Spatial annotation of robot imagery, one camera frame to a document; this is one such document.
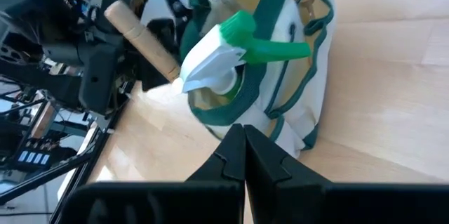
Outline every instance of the light wood floor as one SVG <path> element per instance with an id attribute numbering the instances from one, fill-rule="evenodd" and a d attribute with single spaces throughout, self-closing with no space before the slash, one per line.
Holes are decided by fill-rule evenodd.
<path id="1" fill-rule="evenodd" d="M 449 181 L 449 0 L 336 0 L 316 147 L 334 181 Z M 218 142 L 167 86 L 133 94 L 91 176 L 184 180 Z"/>

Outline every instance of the black machine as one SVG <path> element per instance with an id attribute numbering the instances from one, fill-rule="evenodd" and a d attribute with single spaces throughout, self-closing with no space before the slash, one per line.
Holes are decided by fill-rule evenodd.
<path id="1" fill-rule="evenodd" d="M 183 183 L 95 183 L 69 197 L 60 223 L 447 223 L 449 186 L 332 183 L 253 126 L 233 125 Z"/>
<path id="2" fill-rule="evenodd" d="M 126 100 L 126 81 L 141 80 L 144 90 L 166 83 L 103 15 L 116 0 L 102 0 L 87 15 L 81 0 L 0 0 L 0 21 L 11 32 L 5 51 L 28 55 L 27 60 L 0 58 L 0 74 L 22 84 L 45 89 L 65 109 L 107 116 Z M 147 0 L 125 1 L 137 16 Z M 81 76 L 50 75 L 39 56 L 82 69 Z"/>

